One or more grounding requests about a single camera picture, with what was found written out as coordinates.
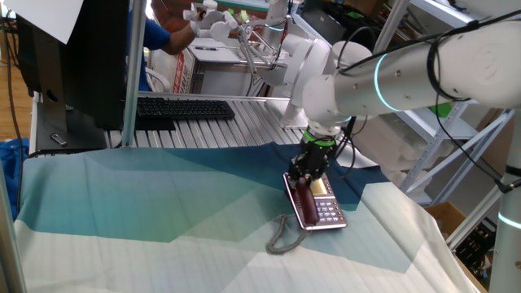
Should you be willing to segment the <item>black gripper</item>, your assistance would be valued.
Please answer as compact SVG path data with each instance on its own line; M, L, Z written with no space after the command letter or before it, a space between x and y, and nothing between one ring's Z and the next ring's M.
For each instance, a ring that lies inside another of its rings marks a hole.
M307 183L320 179L330 164L331 158L336 152L336 145L327 146L314 142L301 143L301 152L297 159L291 159L288 177L291 181L299 181L304 177L304 170L307 169Z

